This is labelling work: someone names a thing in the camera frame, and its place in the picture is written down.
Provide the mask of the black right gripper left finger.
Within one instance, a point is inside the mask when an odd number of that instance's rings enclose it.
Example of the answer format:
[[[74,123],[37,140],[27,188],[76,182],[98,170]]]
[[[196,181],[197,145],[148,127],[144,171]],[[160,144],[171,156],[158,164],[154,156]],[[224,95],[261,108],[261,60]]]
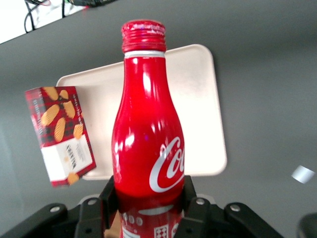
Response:
[[[1,235],[2,238],[103,238],[114,221],[118,201],[111,177],[97,197],[72,209],[48,204]]]

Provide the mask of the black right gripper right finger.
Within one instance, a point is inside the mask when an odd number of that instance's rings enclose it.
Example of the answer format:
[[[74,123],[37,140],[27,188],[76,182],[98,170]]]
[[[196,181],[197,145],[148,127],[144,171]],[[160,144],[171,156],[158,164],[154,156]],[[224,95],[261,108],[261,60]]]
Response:
[[[250,207],[233,202],[223,209],[198,197],[190,176],[185,176],[182,193],[184,217],[178,238],[280,238],[282,235]]]

